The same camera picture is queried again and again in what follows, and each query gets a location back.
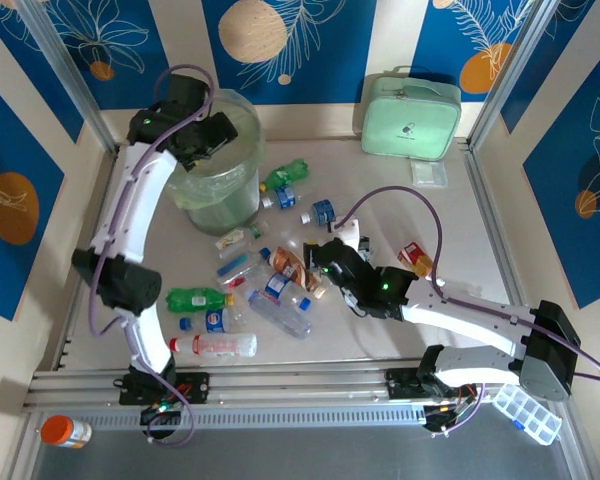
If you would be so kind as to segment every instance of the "clear plastic bucket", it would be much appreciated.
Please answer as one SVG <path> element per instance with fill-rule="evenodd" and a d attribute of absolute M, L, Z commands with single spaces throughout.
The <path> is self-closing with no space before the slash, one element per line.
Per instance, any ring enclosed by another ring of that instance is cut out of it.
<path fill-rule="evenodd" d="M 211 114 L 216 112 L 229 117 L 238 137 L 190 172 L 178 165 L 167 192 L 198 229 L 222 235 L 258 212 L 258 167 L 265 158 L 265 140 L 253 105 L 233 90 L 218 92 Z"/>

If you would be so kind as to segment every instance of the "green plastic bottle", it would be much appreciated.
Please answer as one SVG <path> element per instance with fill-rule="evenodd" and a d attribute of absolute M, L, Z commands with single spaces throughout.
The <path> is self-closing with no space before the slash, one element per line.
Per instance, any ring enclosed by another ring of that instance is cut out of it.
<path fill-rule="evenodd" d="M 292 182 L 309 176 L 309 165 L 302 158 L 296 158 L 288 165 L 276 168 L 264 182 L 260 183 L 260 191 L 266 192 L 274 188 L 284 187 Z"/>
<path fill-rule="evenodd" d="M 213 288 L 172 288 L 167 294 L 167 308 L 173 313 L 216 310 L 233 305 L 233 293 Z"/>

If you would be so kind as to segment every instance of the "green lunch bag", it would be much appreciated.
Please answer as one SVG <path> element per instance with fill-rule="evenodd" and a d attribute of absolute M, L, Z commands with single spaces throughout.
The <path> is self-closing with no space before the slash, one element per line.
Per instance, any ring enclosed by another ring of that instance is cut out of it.
<path fill-rule="evenodd" d="M 460 89 L 418 78 L 381 77 L 372 86 L 362 149 L 376 155 L 440 160 L 460 121 Z"/>

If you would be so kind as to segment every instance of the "blue bottle cap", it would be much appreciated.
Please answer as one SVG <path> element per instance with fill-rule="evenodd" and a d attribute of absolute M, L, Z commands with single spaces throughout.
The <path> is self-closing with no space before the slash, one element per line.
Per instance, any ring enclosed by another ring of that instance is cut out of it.
<path fill-rule="evenodd" d="M 247 261 L 247 254 L 243 253 L 242 255 L 238 255 L 236 258 L 234 258 L 233 260 L 231 260 L 229 263 L 227 263 L 226 265 L 224 265 L 223 267 L 220 267 L 216 273 L 218 274 L 218 277 L 224 277 L 227 273 L 229 273 L 231 270 L 233 270 L 234 268 L 236 268 L 238 265 L 240 265 L 241 263 L 244 263 Z"/>
<path fill-rule="evenodd" d="M 191 330 L 191 319 L 184 317 L 180 319 L 180 330 L 186 332 L 187 330 Z"/>
<path fill-rule="evenodd" d="M 311 300 L 309 300 L 307 297 L 304 297 L 302 299 L 302 301 L 300 302 L 300 305 L 298 305 L 298 308 L 300 310 L 306 312 L 310 305 L 311 305 Z"/>

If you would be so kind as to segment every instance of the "white floor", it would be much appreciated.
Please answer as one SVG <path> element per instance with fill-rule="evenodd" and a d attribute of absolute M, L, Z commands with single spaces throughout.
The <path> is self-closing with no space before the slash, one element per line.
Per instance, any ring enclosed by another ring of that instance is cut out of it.
<path fill-rule="evenodd" d="M 368 191 L 386 185 L 411 185 L 409 162 L 393 157 L 363 153 L 354 140 L 310 142 L 274 142 L 268 145 L 269 161 L 261 169 L 264 177 L 273 168 L 294 158 L 309 163 L 316 184 L 315 198 L 298 204 L 289 211 L 264 211 L 260 215 L 270 224 L 276 221 L 297 225 L 297 234 L 281 240 L 276 233 L 264 236 L 255 245 L 275 248 L 285 245 L 301 253 L 301 242 L 324 239 L 326 230 L 301 226 L 298 214 L 311 202 L 329 198 L 339 214 L 344 214 Z M 440 275 L 446 280 L 476 288 L 481 296 L 506 302 L 505 289 L 489 244 L 482 218 L 469 183 L 463 155 L 453 144 L 445 157 L 449 186 L 422 189 L 438 210 L 444 229 Z M 396 252 L 411 241 L 417 241 L 430 255 L 436 247 L 432 218 L 419 200 L 404 192 L 385 192 L 369 200 L 356 214 L 361 234 L 371 238 L 372 264 L 399 266 Z M 198 232 L 184 212 L 163 196 L 155 212 L 147 237 L 145 265 L 162 274 L 163 292 L 172 287 L 215 286 L 215 270 L 221 265 L 214 257 L 213 237 Z M 62 364 L 67 369 L 124 369 L 129 352 L 121 331 L 94 339 L 89 333 L 86 316 L 86 289 L 75 311 L 71 334 Z M 311 307 L 313 330 L 306 340 L 296 340 L 267 321 L 246 310 L 247 330 L 258 337 L 258 353 L 253 358 L 204 360 L 178 354 L 181 366 L 271 364 L 288 362 L 341 361 L 395 357 L 419 357 L 426 345 L 443 343 L 469 346 L 464 337 L 426 326 L 403 324 L 393 320 L 360 319 L 345 306 L 340 293 L 331 289 Z M 181 315 L 167 312 L 166 302 L 158 305 L 165 339 L 181 334 Z M 113 312 L 100 307 L 102 326 Z"/>

